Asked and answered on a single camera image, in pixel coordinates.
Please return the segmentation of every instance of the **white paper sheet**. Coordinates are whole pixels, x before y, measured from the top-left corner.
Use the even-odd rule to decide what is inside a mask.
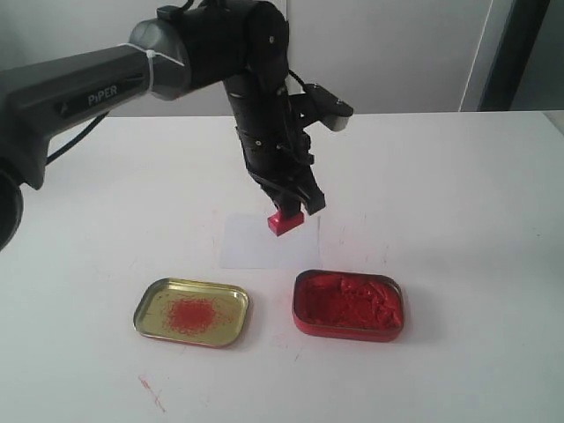
[[[306,218],[303,225],[277,237],[265,216],[230,216],[219,265],[222,269],[319,269],[319,218]]]

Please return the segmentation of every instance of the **gray wall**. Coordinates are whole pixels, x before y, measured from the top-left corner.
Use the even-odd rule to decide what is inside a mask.
[[[564,109],[564,0],[546,11],[512,109]]]
[[[1,1],[1,47],[13,53],[10,62],[3,55],[4,68],[123,42],[139,20],[166,3]],[[288,0],[290,60],[306,80],[326,85],[361,113],[457,111],[472,81],[485,25],[492,26],[491,6],[507,1]],[[503,25],[503,13],[493,17],[493,26]],[[496,48],[497,40],[487,42]],[[490,64],[485,60],[482,67]],[[116,113],[227,115],[230,109],[216,85],[173,103],[145,97]]]

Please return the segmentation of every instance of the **white table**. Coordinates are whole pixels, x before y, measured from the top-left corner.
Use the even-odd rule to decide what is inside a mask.
[[[301,269],[218,267],[226,217],[272,211],[233,126],[108,119],[26,189],[0,254],[1,421],[564,421],[564,137],[541,114],[311,131],[324,267],[404,288],[408,325],[388,345],[299,332]],[[135,307],[167,276],[248,289],[241,342],[139,336]]]

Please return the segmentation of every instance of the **white cable tie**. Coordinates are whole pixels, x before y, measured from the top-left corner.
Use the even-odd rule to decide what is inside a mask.
[[[121,46],[129,46],[129,47],[133,47],[135,50],[138,50],[142,53],[145,53],[147,56],[147,62],[149,63],[149,87],[147,88],[147,92],[151,93],[152,92],[152,88],[155,84],[155,69],[154,69],[154,58],[156,56],[161,56],[164,57],[165,59],[169,60],[172,63],[176,63],[178,65],[180,65],[181,67],[184,67],[184,63],[182,63],[179,60],[174,59],[173,57],[164,55],[158,51],[152,50],[152,49],[148,49],[145,50],[144,48],[141,48],[135,44],[131,44],[130,42],[124,42],[122,44],[118,44],[117,47],[121,47]]]

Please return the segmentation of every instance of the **red powder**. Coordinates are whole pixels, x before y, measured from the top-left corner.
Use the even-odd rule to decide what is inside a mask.
[[[167,325],[184,335],[197,335],[215,324],[216,314],[213,301],[185,298],[171,303]]]
[[[399,293],[378,278],[316,274],[296,289],[294,309],[305,323],[366,330],[395,330],[402,325]]]

